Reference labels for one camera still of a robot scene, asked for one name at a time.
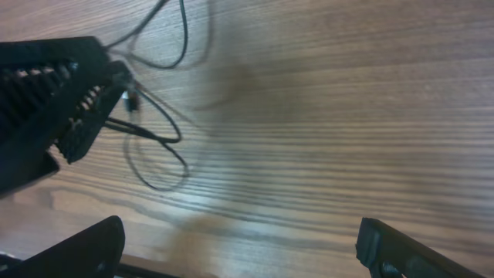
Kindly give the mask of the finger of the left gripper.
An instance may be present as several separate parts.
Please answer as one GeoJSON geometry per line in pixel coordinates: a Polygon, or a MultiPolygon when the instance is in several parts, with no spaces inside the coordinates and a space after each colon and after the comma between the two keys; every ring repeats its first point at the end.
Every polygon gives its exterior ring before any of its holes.
{"type": "Polygon", "coordinates": [[[93,36],[1,44],[1,191],[54,175],[49,153],[109,62],[93,36]]]}
{"type": "Polygon", "coordinates": [[[125,63],[111,62],[96,84],[83,95],[76,112],[56,139],[56,146],[68,164],[87,154],[132,79],[125,63]]]}

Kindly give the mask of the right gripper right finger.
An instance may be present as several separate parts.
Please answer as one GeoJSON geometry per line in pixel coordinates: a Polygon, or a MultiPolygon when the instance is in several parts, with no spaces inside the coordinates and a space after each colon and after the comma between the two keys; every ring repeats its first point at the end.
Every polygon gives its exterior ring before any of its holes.
{"type": "Polygon", "coordinates": [[[361,219],[356,251],[372,278],[482,278],[377,219],[361,219]]]}

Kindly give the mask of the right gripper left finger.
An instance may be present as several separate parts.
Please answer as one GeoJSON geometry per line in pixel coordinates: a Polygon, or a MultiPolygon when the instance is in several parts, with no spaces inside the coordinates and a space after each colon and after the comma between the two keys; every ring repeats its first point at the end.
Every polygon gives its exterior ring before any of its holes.
{"type": "Polygon", "coordinates": [[[124,243],[123,223],[113,215],[1,271],[1,277],[112,277],[123,254],[124,243]]]}

